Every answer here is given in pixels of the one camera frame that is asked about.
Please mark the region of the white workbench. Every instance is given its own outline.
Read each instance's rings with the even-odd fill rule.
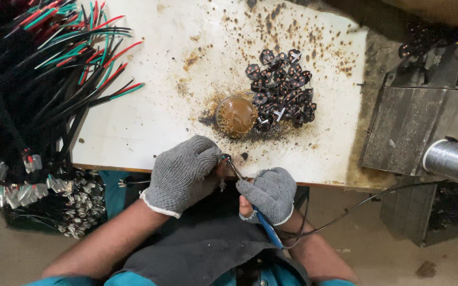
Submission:
[[[126,16],[118,26],[134,29],[135,38],[122,47],[144,40],[117,61],[129,65],[106,94],[132,76],[146,85],[90,109],[79,134],[85,143],[73,148],[78,166],[150,170],[154,155],[201,134],[232,154],[245,176],[281,166],[297,182],[344,185],[360,110],[356,84],[363,81],[365,29],[279,0],[258,1],[252,9],[238,0],[107,0],[106,7],[108,16]],[[313,73],[314,122],[254,141],[229,140],[199,122],[226,96],[248,97],[245,68],[260,65],[261,50],[276,45],[300,49],[303,70]]]

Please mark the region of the floor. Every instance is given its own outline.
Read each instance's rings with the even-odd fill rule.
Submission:
[[[311,190],[309,220],[321,225],[368,197],[366,193],[338,189]],[[394,239],[381,222],[381,203],[369,202],[322,232],[356,270],[366,286],[457,286],[458,239],[419,248]],[[40,271],[76,241],[5,228],[0,217],[0,285],[33,281]],[[433,278],[418,278],[425,262],[436,264]]]

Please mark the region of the blue soldering iron handle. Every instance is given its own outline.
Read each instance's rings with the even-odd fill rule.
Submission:
[[[258,220],[263,225],[264,230],[266,231],[266,234],[268,234],[268,238],[271,240],[271,242],[273,242],[273,244],[275,244],[275,246],[277,246],[280,249],[283,249],[284,246],[282,245],[280,238],[278,238],[277,233],[273,230],[271,225],[266,221],[261,211],[259,211],[259,209],[256,208],[254,205],[252,205],[252,207],[254,208],[254,211],[257,212],[256,214],[258,215]]]

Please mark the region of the gray knit glove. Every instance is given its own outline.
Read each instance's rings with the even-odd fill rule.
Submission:
[[[199,135],[163,152],[155,161],[149,188],[140,198],[153,211],[179,218],[220,184],[210,173],[220,154],[212,140]]]
[[[241,180],[236,183],[236,188],[273,225],[283,224],[293,214],[296,182],[283,168],[261,170],[254,179],[253,185]],[[254,224],[259,223],[255,210],[249,218],[241,214],[240,218]]]

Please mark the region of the pile of circuit boards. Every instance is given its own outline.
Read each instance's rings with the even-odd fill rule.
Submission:
[[[254,92],[252,104],[258,110],[259,131],[269,131],[280,120],[291,120],[294,128],[315,118],[316,104],[312,102],[312,88],[304,87],[312,74],[299,65],[301,52],[290,50],[277,56],[265,49],[259,56],[262,63],[249,65],[245,74],[252,80],[250,89]]]

